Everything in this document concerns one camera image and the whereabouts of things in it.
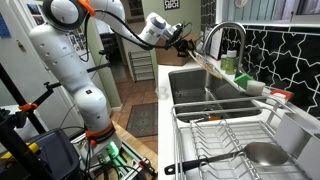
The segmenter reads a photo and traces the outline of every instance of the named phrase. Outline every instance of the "dish rack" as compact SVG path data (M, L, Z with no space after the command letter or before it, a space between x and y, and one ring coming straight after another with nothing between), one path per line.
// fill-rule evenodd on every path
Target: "dish rack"
M271 123L273 117L281 119L277 109L279 105L294 112L288 106L282 104L277 99L273 109L267 107L251 107L241 109L225 109L216 111L201 111L176 114L175 109L179 107L192 107L197 105L220 104L248 100L265 100L267 97L250 97L240 99L228 99L206 102L195 102L176 104L172 107L172 119L174 127L174 145L175 145L175 179L310 179L308 175L298 166L296 159L289 155L289 160L280 166L264 166L250 161L245 156L236 156L232 159L207 163L202 162L198 168L182 171L179 162L200 159L205 157L217 156L225 153L241 150L250 142L268 142L277 144L274 140L275 130ZM189 126L178 126L177 120L181 117L190 115L207 115L208 113L228 113L239 111L268 110L270 114L266 119L252 119L247 122L218 120L203 122L204 118L190 121ZM188 157L186 154L194 152L194 157Z

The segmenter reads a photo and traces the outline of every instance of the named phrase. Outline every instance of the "faucet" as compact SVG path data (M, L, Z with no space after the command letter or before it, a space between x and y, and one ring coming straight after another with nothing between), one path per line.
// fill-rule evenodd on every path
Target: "faucet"
M239 52L239 62L237 65L237 70L236 70L236 75L235 77L238 77L245 72L245 70L242 67L242 61L243 61L243 54L244 54L244 48L245 48L245 44L246 44L246 30L244 29L244 27L237 22L222 22L218 25L216 25L208 34L207 38L204 40L203 46L201 48L201 50L206 53L208 48L209 48L209 40L211 39L211 37L221 28L224 27L233 27L235 29L237 29L240 33L240 40L241 40L241 45L240 45L240 52Z

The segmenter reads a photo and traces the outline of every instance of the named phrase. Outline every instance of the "soap bottle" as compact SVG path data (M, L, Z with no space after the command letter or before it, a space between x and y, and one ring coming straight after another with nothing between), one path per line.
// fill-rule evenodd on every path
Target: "soap bottle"
M227 58L225 59L225 70L226 74L233 75L234 74L234 64L237 57L237 51L227 51Z
M221 55L221 60L220 60L220 69L221 70L226 70L226 61L225 61L226 58L227 58L226 54Z

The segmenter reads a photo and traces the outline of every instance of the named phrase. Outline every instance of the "sink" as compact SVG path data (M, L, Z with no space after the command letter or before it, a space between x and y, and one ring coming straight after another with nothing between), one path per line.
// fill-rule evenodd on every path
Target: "sink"
M248 97L238 91L230 82L225 79L218 79L207 73L203 69L181 70L169 73L171 92L174 104L203 102L225 99L236 99ZM210 105L196 105L188 107L176 108L176 113L198 112L198 111L214 111L222 109L238 109L256 107L252 101L227 102ZM246 116L254 116L260 114L261 111L243 111L231 113L208 114L219 119L239 118ZM188 117L180 117L183 122L204 118L202 115L192 115Z

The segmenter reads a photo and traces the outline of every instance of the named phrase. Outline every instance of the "robotic hand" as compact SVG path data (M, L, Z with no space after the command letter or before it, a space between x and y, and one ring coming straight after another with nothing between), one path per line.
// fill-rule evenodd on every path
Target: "robotic hand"
M49 24L32 29L30 39L41 59L73 97L87 128L92 157L96 154L108 156L106 144L114 142L120 147L121 141L108 116L106 98L92 83L70 43L68 32L79 28L90 15L106 22L116 33L144 49L159 47L155 43L163 38L167 44L162 48L174 46L182 52L180 55L184 55L183 51L190 47L180 38L183 27L181 24L171 26L156 13L151 13L141 34L136 35L124 23L120 0L45 0L43 12ZM85 159L88 152L81 153Z

